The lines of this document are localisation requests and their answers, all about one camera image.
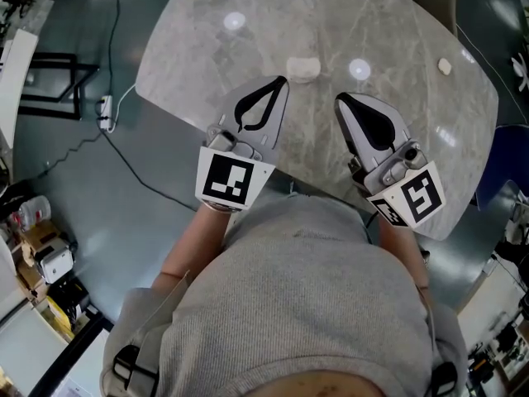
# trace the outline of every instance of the person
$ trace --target person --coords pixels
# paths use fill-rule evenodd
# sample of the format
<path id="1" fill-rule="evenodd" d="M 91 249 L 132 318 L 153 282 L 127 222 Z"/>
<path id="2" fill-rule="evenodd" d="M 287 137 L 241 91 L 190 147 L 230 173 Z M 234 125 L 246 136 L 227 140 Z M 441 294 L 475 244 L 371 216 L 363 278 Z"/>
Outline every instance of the person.
<path id="1" fill-rule="evenodd" d="M 226 233 L 229 220 L 203 204 L 152 287 L 127 295 L 103 395 L 118 395 L 116 354 L 179 288 L 152 395 L 423 396 L 448 361 L 460 394 L 465 343 L 454 312 L 431 297 L 413 231 L 379 216 L 374 246 L 353 208 L 299 194 L 254 206 Z M 145 343 L 141 352 L 156 347 Z"/>

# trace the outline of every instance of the marble table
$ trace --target marble table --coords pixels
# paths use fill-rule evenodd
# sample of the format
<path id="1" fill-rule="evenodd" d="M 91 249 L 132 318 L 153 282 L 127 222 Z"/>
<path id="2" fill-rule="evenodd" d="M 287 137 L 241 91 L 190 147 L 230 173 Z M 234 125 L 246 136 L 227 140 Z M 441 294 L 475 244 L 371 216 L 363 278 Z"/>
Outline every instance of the marble table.
<path id="1" fill-rule="evenodd" d="M 342 91 L 394 106 L 434 160 L 447 204 L 417 231 L 445 239 L 478 185 L 498 95 L 467 50 L 411 0 L 170 0 L 150 37 L 137 93 L 205 131 L 222 96 L 261 75 L 286 76 L 290 57 L 317 57 L 320 75 L 290 83 L 278 168 L 357 207 L 350 154 L 333 102 Z M 440 58 L 450 75 L 437 68 Z M 369 64 L 356 79 L 352 60 Z"/>

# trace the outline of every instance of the gray floor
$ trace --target gray floor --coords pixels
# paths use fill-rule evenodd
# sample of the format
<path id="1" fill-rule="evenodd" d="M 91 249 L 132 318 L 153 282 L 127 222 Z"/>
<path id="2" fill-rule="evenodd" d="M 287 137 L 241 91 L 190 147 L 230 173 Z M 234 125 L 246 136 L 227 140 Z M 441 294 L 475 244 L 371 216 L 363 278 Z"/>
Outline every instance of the gray floor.
<path id="1" fill-rule="evenodd" d="M 122 16 L 113 46 L 114 95 L 135 82 L 150 33 L 168 0 L 121 0 Z M 86 88 L 81 122 L 21 117 L 15 142 L 18 179 L 40 173 L 70 147 L 95 137 L 93 109 L 107 92 L 107 41 L 115 0 L 58 0 L 44 25 L 41 51 L 76 53 L 102 67 Z M 41 87 L 60 81 L 38 78 Z M 197 206 L 193 196 L 198 148 L 203 134 L 156 106 L 130 94 L 122 104 L 113 142 L 148 184 Z M 149 285 L 169 248 L 193 212 L 142 187 L 101 138 L 86 143 L 44 179 L 38 191 L 50 198 L 57 223 L 79 241 L 75 271 L 94 304 L 115 319 L 127 289 Z M 469 206 L 444 242 L 423 240 L 431 251 L 432 287 L 456 307 L 502 236 L 509 201 L 497 198 L 485 213 Z"/>

